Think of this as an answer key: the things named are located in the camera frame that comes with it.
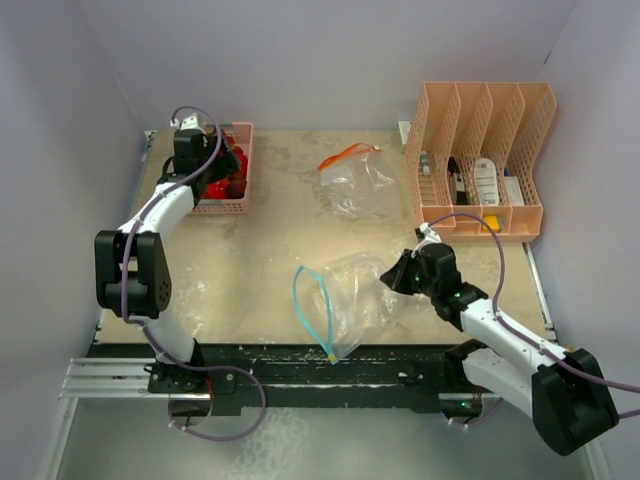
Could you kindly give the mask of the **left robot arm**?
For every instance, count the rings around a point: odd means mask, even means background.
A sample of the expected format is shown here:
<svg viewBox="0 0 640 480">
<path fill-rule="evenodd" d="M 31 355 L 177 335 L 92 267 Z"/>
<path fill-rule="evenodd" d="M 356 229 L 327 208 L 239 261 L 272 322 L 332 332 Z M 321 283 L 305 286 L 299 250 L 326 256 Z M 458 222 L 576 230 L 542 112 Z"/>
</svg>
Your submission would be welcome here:
<svg viewBox="0 0 640 480">
<path fill-rule="evenodd" d="M 168 313 L 172 280 L 164 241 L 209 185 L 241 168 L 219 126 L 210 131 L 181 127 L 149 200 L 126 223 L 100 231 L 94 240 L 100 307 L 138 327 L 156 359 L 173 364 L 171 381 L 184 392 L 202 387 L 206 369 L 197 341 Z"/>
</svg>

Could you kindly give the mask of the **orange zip bag with apples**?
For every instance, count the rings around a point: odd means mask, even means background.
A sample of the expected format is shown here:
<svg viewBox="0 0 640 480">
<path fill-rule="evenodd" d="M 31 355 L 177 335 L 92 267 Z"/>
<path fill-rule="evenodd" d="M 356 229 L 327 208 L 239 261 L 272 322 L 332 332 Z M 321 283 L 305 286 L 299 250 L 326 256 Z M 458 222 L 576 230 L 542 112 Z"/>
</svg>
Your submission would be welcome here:
<svg viewBox="0 0 640 480">
<path fill-rule="evenodd" d="M 358 142 L 318 167 L 320 191 L 332 211 L 348 219 L 397 218 L 398 182 L 379 146 Z"/>
</svg>

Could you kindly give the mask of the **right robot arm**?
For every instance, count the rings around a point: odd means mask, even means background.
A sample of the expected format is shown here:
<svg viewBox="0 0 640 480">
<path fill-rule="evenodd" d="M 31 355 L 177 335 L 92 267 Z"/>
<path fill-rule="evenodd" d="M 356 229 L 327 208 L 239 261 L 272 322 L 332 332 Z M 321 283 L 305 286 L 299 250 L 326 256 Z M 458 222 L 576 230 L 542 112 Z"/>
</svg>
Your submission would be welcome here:
<svg viewBox="0 0 640 480">
<path fill-rule="evenodd" d="M 463 280 L 453 249 L 431 243 L 406 249 L 380 280 L 406 296 L 428 297 L 438 317 L 471 336 L 445 366 L 456 391 L 473 385 L 527 415 L 541 439 L 567 456 L 617 426 L 620 415 L 595 357 L 534 334 Z"/>
</svg>

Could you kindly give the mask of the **dark red fake apple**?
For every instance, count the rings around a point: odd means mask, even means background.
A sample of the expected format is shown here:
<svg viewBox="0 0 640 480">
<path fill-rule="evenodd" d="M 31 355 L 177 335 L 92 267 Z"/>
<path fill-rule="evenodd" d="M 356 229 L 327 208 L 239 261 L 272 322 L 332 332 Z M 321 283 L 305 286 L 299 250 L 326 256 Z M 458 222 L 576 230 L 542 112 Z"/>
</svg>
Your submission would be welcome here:
<svg viewBox="0 0 640 480">
<path fill-rule="evenodd" d="M 214 200 L 226 200 L 228 198 L 227 195 L 227 187 L 229 185 L 228 180 L 220 180 L 213 184 L 210 184 L 207 187 L 206 195 L 208 199 Z"/>
</svg>

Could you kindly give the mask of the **pink perforated plastic basket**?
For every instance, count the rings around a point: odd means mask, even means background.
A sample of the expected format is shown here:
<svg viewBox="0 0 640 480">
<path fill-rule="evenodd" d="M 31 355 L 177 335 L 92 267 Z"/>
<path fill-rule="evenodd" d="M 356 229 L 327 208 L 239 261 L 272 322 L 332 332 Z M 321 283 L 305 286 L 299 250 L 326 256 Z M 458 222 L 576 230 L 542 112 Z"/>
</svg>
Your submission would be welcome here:
<svg viewBox="0 0 640 480">
<path fill-rule="evenodd" d="M 222 130 L 227 146 L 241 163 L 241 169 L 209 185 L 194 208 L 194 214 L 245 214 L 249 210 L 254 126 L 250 122 L 233 122 L 223 125 Z"/>
</svg>

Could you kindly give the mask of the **blue zip bag small fruits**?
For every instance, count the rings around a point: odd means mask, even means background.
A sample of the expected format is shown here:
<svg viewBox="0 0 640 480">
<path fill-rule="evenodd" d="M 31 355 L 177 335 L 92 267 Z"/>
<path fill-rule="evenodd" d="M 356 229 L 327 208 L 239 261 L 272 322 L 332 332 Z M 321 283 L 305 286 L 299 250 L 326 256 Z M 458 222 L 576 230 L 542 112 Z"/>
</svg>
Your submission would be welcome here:
<svg viewBox="0 0 640 480">
<path fill-rule="evenodd" d="M 380 280 L 387 265 L 361 252 L 312 269 L 300 265 L 292 281 L 296 317 L 330 364 L 377 339 L 404 306 Z"/>
</svg>

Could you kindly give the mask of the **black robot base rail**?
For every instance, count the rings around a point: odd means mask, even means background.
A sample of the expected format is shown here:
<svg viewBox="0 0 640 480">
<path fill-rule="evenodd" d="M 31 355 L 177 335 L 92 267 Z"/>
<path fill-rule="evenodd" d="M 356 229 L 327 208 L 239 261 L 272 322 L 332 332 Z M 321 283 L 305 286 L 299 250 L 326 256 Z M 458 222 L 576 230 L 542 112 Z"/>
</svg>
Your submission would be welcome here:
<svg viewBox="0 0 640 480">
<path fill-rule="evenodd" d="M 211 344 L 198 371 L 155 361 L 149 390 L 185 416 L 237 416 L 244 408 L 408 409 L 470 422 L 490 393 L 465 380 L 450 345 L 365 345 L 331 364 L 312 345 Z"/>
</svg>

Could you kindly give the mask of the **dark red fake fig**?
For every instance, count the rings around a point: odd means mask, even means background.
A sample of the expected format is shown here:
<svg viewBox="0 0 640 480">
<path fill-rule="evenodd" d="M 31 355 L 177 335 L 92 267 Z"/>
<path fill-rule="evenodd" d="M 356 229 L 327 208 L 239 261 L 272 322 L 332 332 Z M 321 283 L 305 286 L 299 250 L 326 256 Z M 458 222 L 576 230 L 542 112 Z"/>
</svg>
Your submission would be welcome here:
<svg viewBox="0 0 640 480">
<path fill-rule="evenodd" d="M 231 181 L 226 188 L 226 195 L 229 199 L 240 199 L 245 195 L 247 187 L 247 181 L 242 180 L 234 180 Z"/>
</svg>

